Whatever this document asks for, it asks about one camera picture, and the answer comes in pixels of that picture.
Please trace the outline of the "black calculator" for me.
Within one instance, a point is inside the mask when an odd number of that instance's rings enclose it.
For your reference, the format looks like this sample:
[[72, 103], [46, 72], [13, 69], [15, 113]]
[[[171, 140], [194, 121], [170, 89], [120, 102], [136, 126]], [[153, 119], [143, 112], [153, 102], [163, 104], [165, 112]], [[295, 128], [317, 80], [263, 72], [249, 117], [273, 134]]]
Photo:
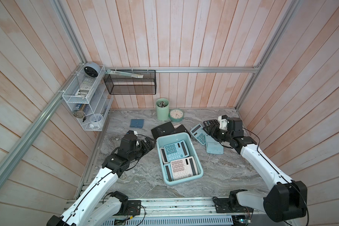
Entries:
[[215, 125], [215, 128], [219, 128], [219, 126], [220, 126], [220, 123], [217, 119], [203, 121], [203, 124], [204, 124], [205, 129], [208, 128], [209, 126], [211, 126], [212, 124]]

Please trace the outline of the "mint green storage box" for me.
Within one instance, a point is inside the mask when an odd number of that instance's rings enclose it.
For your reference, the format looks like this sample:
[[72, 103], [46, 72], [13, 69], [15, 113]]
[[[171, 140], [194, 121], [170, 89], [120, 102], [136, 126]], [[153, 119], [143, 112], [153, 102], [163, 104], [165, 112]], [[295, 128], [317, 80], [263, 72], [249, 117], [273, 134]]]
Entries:
[[203, 168], [187, 133], [159, 137], [156, 145], [166, 184], [173, 186], [203, 176]]

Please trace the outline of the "small teal calculator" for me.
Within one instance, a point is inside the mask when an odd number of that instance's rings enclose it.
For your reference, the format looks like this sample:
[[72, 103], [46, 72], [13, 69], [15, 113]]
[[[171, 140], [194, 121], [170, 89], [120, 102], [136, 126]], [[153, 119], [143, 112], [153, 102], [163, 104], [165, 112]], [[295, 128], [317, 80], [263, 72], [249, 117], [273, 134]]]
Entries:
[[173, 176], [172, 176], [172, 171], [171, 171], [171, 165], [170, 163], [165, 164], [164, 166], [164, 172], [165, 172], [165, 177], [169, 182], [173, 181]]

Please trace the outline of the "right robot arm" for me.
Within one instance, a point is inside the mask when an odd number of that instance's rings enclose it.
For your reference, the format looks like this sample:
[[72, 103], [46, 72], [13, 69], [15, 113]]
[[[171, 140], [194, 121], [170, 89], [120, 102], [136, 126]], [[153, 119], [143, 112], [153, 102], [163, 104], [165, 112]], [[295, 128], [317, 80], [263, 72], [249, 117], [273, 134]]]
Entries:
[[260, 139], [254, 140], [244, 134], [247, 130], [241, 119], [223, 115], [219, 120], [204, 124], [206, 134], [220, 144], [226, 143], [226, 148], [235, 150], [246, 159], [269, 189], [266, 196], [246, 189], [231, 191], [228, 208], [231, 211], [252, 208], [266, 213], [272, 221], [288, 226], [298, 226], [300, 218], [309, 218], [307, 186], [281, 171], [260, 149]]

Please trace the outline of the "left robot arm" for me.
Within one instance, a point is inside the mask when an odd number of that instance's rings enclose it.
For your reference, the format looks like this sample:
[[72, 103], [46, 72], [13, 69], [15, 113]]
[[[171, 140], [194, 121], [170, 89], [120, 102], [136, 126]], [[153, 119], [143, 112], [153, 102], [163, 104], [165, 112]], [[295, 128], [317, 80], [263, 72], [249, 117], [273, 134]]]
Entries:
[[96, 208], [109, 188], [134, 161], [154, 149], [155, 139], [128, 131], [121, 139], [120, 146], [106, 157], [102, 168], [84, 193], [61, 216], [52, 216], [48, 226], [100, 226], [109, 217], [124, 212], [128, 206], [128, 197], [121, 192], [113, 192], [101, 207]]

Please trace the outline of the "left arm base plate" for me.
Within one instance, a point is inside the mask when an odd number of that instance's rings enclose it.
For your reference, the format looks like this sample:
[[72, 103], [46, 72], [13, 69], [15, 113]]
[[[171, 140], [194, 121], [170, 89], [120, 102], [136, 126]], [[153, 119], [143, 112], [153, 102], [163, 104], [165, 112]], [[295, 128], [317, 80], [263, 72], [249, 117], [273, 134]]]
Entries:
[[115, 216], [137, 216], [141, 214], [141, 201], [129, 200], [125, 207], [121, 207], [120, 211]]

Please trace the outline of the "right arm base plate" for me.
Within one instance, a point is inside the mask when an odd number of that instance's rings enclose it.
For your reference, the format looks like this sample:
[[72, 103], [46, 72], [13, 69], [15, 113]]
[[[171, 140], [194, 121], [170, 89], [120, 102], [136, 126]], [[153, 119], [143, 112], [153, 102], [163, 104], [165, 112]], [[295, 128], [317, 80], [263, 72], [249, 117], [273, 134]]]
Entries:
[[241, 206], [233, 198], [213, 197], [216, 213], [252, 213], [253, 208]]

